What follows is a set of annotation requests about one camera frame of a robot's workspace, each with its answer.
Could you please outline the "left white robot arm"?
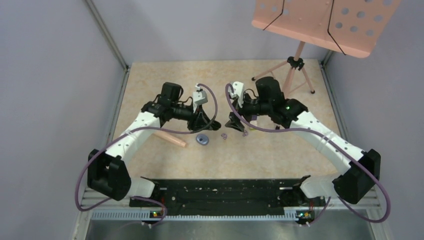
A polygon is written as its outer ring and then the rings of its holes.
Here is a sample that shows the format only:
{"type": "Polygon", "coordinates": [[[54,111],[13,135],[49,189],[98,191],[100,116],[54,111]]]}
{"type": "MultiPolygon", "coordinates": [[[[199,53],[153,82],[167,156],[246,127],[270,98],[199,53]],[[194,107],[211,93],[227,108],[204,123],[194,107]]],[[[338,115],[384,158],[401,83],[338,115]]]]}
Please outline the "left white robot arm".
{"type": "Polygon", "coordinates": [[[170,133],[164,124],[172,119],[187,123],[187,135],[203,130],[217,131],[221,127],[203,109],[208,102],[208,94],[213,93],[208,86],[198,83],[190,97],[190,104],[181,100],[183,92],[181,85],[165,82],[161,92],[141,108],[119,137],[101,150],[94,149],[86,167],[87,186],[109,199],[120,201],[126,197],[141,197],[147,206],[156,206],[161,198],[159,191],[155,190],[156,184],[144,177],[131,177],[128,171],[129,163],[139,148],[154,133],[170,133]]]}

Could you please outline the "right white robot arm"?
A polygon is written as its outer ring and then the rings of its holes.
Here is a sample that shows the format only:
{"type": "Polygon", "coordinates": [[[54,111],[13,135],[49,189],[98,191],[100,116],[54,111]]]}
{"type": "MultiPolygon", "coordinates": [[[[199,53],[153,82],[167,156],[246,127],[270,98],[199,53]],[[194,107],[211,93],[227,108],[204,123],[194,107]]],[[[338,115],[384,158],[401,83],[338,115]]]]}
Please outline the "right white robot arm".
{"type": "Polygon", "coordinates": [[[294,98],[286,98],[279,82],[271,76],[255,82],[257,97],[246,92],[242,82],[228,83],[226,98],[231,107],[226,127],[240,132],[252,116],[268,116],[281,129],[271,133],[293,132],[335,167],[336,173],[306,176],[293,200],[307,206],[316,197],[338,197],[349,204],[357,204],[380,177],[381,155],[371,149],[365,151],[341,138],[319,121],[309,109],[294,98]]]}

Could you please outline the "black earbud charging case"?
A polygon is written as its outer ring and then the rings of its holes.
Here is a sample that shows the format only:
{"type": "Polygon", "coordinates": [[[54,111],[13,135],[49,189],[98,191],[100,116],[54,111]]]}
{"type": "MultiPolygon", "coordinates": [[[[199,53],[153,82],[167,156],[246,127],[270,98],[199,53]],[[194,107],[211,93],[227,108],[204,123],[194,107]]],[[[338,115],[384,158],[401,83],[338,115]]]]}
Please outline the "black earbud charging case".
{"type": "Polygon", "coordinates": [[[210,130],[211,131],[218,131],[221,127],[222,127],[221,123],[214,120],[210,125],[210,130]]]}

